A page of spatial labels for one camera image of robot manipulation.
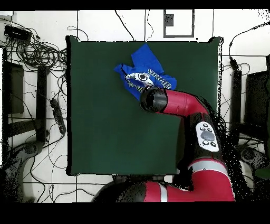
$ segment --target printed logo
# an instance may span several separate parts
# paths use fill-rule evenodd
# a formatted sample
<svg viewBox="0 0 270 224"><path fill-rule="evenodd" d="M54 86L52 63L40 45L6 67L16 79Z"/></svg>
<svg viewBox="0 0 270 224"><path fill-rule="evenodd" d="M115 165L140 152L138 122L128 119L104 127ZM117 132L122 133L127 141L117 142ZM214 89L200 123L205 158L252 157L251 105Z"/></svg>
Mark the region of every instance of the printed logo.
<svg viewBox="0 0 270 224"><path fill-rule="evenodd" d="M150 79L149 75L147 73L144 73L144 72L128 74L128 75L126 75L126 78L141 81L144 84L144 86L153 86L154 85L154 83Z"/></svg>
<svg viewBox="0 0 270 224"><path fill-rule="evenodd" d="M152 75L154 78L156 78L158 81L161 82L161 84L164 86L166 89L171 88L171 83L167 82L162 76L156 74L152 69L148 69L148 73Z"/></svg>

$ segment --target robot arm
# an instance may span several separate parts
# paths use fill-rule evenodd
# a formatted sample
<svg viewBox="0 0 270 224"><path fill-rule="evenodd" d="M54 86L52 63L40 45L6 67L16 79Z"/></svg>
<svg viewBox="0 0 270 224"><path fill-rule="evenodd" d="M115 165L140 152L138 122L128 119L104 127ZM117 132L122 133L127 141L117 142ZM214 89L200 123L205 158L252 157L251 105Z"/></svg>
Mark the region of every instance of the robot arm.
<svg viewBox="0 0 270 224"><path fill-rule="evenodd" d="M184 157L177 164L177 171L189 178L190 185L188 190L179 187L177 183L182 175L175 175L174 185L153 181L122 183L121 193L115 195L114 201L234 201L221 156L220 141L203 103L196 96L185 92L147 86L141 94L140 106L150 113L183 118L185 149Z"/></svg>

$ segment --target floor tile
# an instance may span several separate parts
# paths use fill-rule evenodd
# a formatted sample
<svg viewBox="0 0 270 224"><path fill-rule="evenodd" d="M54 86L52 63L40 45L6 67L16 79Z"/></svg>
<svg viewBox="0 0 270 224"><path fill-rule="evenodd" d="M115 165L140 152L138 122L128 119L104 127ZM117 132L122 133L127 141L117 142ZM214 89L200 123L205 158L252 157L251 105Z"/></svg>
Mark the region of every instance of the floor tile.
<svg viewBox="0 0 270 224"><path fill-rule="evenodd" d="M214 36L224 38L223 54L229 54L233 37L257 25L270 21L263 10L215 10ZM251 30L236 37L231 47L235 55L269 55L270 25Z"/></svg>
<svg viewBox="0 0 270 224"><path fill-rule="evenodd" d="M144 10L117 10L126 28L136 41L144 38ZM78 26L90 41L133 41L114 10L80 10ZM86 35L79 31L81 41Z"/></svg>
<svg viewBox="0 0 270 224"><path fill-rule="evenodd" d="M47 121L48 127L52 126L53 124L55 124L54 121ZM50 133L51 134L49 143L53 143L61 137L58 125L52 126ZM53 172L53 181L57 180L57 182L60 183L75 183L75 177L68 176L65 171L65 168L67 166L66 155L68 153L67 140L67 136L65 136L63 139L58 141L58 143L50 145L49 148L44 148L41 153L35 157L35 164L32 169L32 173L35 177L38 177L38 179L43 182L52 182ZM29 174L32 164L33 159L31 158L27 161L25 165L24 181L33 181L33 178Z"/></svg>
<svg viewBox="0 0 270 224"><path fill-rule="evenodd" d="M77 202L91 202L93 199L92 195L96 195L98 191L103 187L103 185L85 185L85 184L78 184L78 190L77 192Z"/></svg>
<svg viewBox="0 0 270 224"><path fill-rule="evenodd" d="M112 181L111 175L80 174L78 183L99 183L107 184Z"/></svg>
<svg viewBox="0 0 270 224"><path fill-rule="evenodd" d="M44 190L44 186L38 183L24 183L24 193L26 197L34 197L35 202L37 202L38 198L42 194ZM53 188L51 184L45 184L45 192L40 198L39 203L52 203L52 200L55 203L72 203L76 202L76 194L75 192L70 193L76 190L75 184L53 184Z"/></svg>

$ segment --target blue towel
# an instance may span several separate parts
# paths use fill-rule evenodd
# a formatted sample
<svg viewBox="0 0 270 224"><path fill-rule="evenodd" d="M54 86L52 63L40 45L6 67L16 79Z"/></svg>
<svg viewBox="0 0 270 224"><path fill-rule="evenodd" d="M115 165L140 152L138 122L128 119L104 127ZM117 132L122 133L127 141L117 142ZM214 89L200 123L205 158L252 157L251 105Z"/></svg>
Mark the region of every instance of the blue towel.
<svg viewBox="0 0 270 224"><path fill-rule="evenodd" d="M145 86L156 86L166 89L175 89L177 81L175 78L164 74L164 70L156 56L144 44L131 55L134 67L120 64L114 71L120 74L125 88L133 94L137 100Z"/></svg>

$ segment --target green tabletop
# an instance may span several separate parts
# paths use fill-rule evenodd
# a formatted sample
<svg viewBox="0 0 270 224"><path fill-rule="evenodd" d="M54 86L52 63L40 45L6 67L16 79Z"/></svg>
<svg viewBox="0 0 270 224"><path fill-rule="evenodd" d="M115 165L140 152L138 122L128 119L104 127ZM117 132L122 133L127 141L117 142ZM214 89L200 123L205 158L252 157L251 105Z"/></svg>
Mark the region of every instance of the green tabletop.
<svg viewBox="0 0 270 224"><path fill-rule="evenodd" d="M71 134L68 169L76 174L175 174L180 119L143 111L113 71L133 66L131 54L144 42L71 44ZM148 42L179 91L201 95L216 109L218 46Z"/></svg>

